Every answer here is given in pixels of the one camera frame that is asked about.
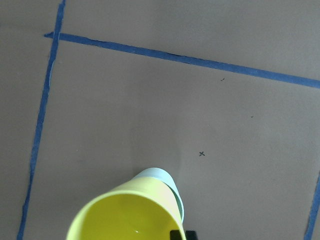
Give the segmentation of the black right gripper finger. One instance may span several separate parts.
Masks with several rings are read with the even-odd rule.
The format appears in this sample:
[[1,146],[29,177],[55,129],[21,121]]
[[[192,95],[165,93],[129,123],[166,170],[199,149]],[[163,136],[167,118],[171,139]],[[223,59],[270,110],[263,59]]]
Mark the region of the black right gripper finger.
[[197,240],[197,232],[186,230],[185,233],[181,233],[179,230],[171,230],[169,237],[170,240]]

